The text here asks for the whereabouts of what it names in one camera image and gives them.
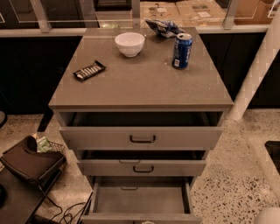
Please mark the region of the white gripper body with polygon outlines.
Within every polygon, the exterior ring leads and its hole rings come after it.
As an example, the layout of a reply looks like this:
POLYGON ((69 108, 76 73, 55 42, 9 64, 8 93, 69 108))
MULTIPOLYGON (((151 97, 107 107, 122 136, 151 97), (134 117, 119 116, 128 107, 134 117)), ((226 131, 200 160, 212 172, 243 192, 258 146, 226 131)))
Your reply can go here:
POLYGON ((155 224, 155 223, 153 221, 147 220, 147 221, 142 222, 141 224, 155 224))

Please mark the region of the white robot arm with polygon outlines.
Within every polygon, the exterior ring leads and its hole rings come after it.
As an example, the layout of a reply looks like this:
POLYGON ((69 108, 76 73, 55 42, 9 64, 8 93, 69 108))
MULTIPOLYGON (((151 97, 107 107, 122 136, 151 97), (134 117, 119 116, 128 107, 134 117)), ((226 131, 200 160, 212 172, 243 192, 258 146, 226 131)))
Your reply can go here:
POLYGON ((261 210, 253 208, 230 210, 221 207, 212 210, 206 217, 191 217, 186 220, 146 220, 141 224, 280 224, 280 207, 271 206, 261 210))

